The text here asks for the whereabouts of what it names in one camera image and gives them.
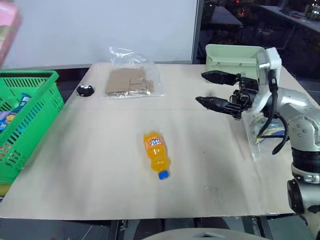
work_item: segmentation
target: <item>plastic bottle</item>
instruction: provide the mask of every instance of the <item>plastic bottle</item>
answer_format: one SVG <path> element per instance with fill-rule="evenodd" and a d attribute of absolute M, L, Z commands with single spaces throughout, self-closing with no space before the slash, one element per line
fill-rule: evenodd
<path fill-rule="evenodd" d="M 158 173 L 159 179 L 169 177 L 170 161 L 167 157 L 165 142 L 160 133 L 152 131 L 143 136 L 147 156 L 151 160 L 151 168 Z"/>

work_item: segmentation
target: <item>black round object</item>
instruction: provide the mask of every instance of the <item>black round object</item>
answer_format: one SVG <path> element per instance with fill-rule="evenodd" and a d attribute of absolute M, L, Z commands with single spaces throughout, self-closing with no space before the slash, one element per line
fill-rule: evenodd
<path fill-rule="evenodd" d="M 293 165 L 302 171 L 320 173 L 320 151 L 300 151 L 292 147 Z"/>
<path fill-rule="evenodd" d="M 76 88 L 76 92 L 78 93 L 78 95 L 80 95 L 81 97 L 89 97 L 92 94 L 94 94 L 95 90 L 91 85 L 88 84 L 83 84 L 80 85 Z"/>
<path fill-rule="evenodd" d="M 290 208 L 297 214 L 305 212 L 304 203 L 302 202 L 301 192 L 297 180 L 293 179 L 286 184 L 288 189 L 288 199 Z"/>

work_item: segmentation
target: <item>pink object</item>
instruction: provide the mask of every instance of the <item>pink object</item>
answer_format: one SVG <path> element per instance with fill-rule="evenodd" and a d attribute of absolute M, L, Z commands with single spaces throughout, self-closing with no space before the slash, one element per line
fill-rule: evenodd
<path fill-rule="evenodd" d="M 0 66 L 15 39 L 20 23 L 18 8 L 13 3 L 0 1 Z"/>

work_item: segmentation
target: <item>clear plastic bag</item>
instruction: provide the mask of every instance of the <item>clear plastic bag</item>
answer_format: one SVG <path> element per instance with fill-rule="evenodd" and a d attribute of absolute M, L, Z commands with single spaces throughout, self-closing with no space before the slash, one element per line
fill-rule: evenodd
<path fill-rule="evenodd" d="M 111 71 L 103 99 L 164 96 L 155 63 L 133 50 L 110 46 Z"/>
<path fill-rule="evenodd" d="M 242 113 L 242 118 L 253 160 L 257 162 L 268 159 L 272 156 L 272 151 L 279 144 L 281 138 L 257 138 L 260 129 L 267 121 L 267 118 L 263 116 L 263 113 L 253 114 L 252 112 L 244 111 Z M 284 134 L 285 128 L 278 119 L 273 119 L 267 129 L 263 132 L 264 136 L 282 136 Z"/>

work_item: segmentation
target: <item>light green container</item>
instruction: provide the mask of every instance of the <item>light green container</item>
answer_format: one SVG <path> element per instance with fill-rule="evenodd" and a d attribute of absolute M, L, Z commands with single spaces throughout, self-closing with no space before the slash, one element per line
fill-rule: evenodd
<path fill-rule="evenodd" d="M 16 108 L 22 93 L 31 96 L 0 133 L 0 184 L 11 184 L 64 106 L 55 71 L 0 71 L 0 111 Z"/>
<path fill-rule="evenodd" d="M 245 73 L 250 79 L 258 79 L 257 54 L 266 53 L 259 46 L 208 44 L 205 47 L 205 71 L 219 70 L 230 74 Z"/>

